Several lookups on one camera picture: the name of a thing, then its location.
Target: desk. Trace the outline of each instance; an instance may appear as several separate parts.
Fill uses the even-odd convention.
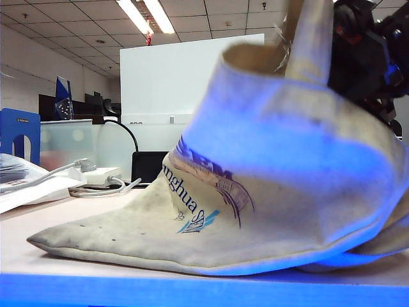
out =
[[[121,208],[138,192],[69,198],[0,215],[0,305],[409,306],[409,251],[327,274],[288,269],[213,278],[58,258],[26,242],[44,228]]]

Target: ceiling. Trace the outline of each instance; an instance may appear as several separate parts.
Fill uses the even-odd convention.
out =
[[[375,2],[374,17],[382,19],[406,0]],[[155,33],[153,45],[256,33],[272,42],[286,7],[286,0],[160,3],[175,34]],[[145,36],[115,0],[0,0],[0,10],[2,24],[107,77],[120,75],[120,49],[145,45]]]

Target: power adapter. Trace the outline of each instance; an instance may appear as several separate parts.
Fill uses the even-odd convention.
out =
[[[108,182],[108,177],[114,176],[116,178],[121,178],[122,170],[121,168],[97,168],[93,171],[87,171],[82,174],[87,180],[87,185],[108,186],[110,184]]]

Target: blue book stand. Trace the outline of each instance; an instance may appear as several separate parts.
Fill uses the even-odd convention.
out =
[[[24,136],[31,143],[30,162],[40,164],[40,115],[4,108],[0,111],[0,153],[24,158]]]

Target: ceiling light fixture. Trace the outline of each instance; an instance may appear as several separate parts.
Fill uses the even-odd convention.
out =
[[[132,20],[132,22],[137,26],[140,32],[144,34],[147,33],[148,31],[150,33],[153,33],[153,30],[151,29],[151,27],[149,27],[148,23],[143,18],[141,13],[139,13],[139,11],[131,2],[131,0],[116,0],[116,2],[119,4],[121,9],[128,15],[130,20]]]
[[[159,28],[163,33],[173,34],[174,29],[171,21],[167,18],[167,15],[158,0],[144,0],[146,7],[151,12],[153,18],[156,20]]]

